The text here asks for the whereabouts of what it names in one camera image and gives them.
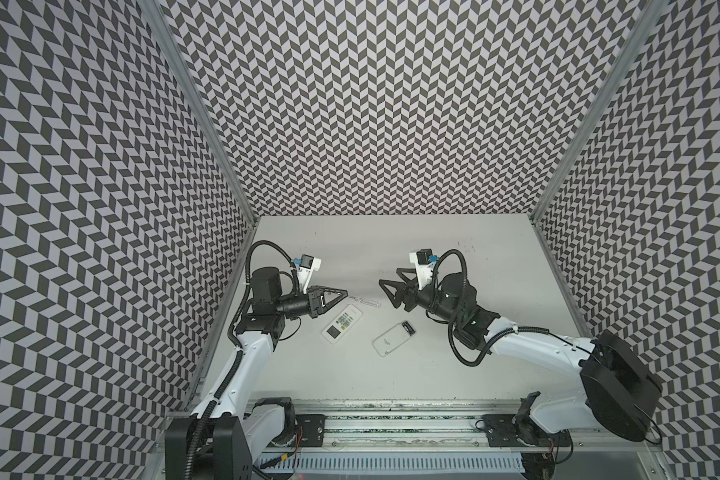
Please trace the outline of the clear remote battery cover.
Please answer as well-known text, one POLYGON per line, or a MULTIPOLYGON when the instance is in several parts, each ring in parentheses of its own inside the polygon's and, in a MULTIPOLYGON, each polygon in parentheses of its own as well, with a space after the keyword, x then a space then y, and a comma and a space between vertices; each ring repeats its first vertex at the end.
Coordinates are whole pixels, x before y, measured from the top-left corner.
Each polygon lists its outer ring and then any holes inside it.
POLYGON ((363 304, 366 306, 374 307, 374 308, 380 308, 382 305, 381 302, 378 300, 359 297, 359 296, 355 296, 355 295, 348 295, 347 298, 354 302, 357 302, 357 303, 360 303, 360 304, 363 304))

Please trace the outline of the white remote with back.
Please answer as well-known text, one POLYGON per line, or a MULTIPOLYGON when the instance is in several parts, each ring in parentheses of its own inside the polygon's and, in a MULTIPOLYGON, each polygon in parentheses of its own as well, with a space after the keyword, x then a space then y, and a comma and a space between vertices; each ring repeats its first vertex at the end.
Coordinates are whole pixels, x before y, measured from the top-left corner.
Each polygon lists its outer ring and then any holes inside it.
POLYGON ((394 325, 373 340, 372 346, 380 357, 387 357, 416 334, 409 335, 402 327, 402 323, 394 325))

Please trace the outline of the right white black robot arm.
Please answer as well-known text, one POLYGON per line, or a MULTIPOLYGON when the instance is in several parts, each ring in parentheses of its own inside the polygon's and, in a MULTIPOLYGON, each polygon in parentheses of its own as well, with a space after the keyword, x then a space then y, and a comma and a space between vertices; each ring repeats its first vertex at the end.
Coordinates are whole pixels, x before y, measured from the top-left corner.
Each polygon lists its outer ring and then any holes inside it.
POLYGON ((523 326, 481 307, 477 291, 461 273, 421 286, 410 270, 379 286, 394 308, 423 309, 447 327, 453 351, 465 346, 473 359, 504 355, 565 376, 561 387, 530 392, 511 420, 515 438, 539 446, 575 429, 603 428, 632 442, 647 440, 662 395, 662 382, 620 337, 605 332, 595 338, 571 337, 535 326, 523 326))

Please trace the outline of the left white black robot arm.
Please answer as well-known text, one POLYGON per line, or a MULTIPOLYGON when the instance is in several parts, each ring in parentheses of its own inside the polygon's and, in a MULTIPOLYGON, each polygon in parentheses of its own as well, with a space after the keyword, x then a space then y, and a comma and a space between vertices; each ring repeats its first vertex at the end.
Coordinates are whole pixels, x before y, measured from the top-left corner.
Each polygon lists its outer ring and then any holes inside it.
POLYGON ((239 319, 228 337, 233 353, 209 393, 165 434, 165 477, 192 479, 197 460, 210 460, 214 479, 249 479, 254 461, 275 445, 293 448, 299 438, 289 397, 263 398, 247 411, 259 376, 275 352, 287 319, 316 318, 348 297, 344 289, 300 286, 285 294, 276 267, 255 270, 248 279, 239 319))

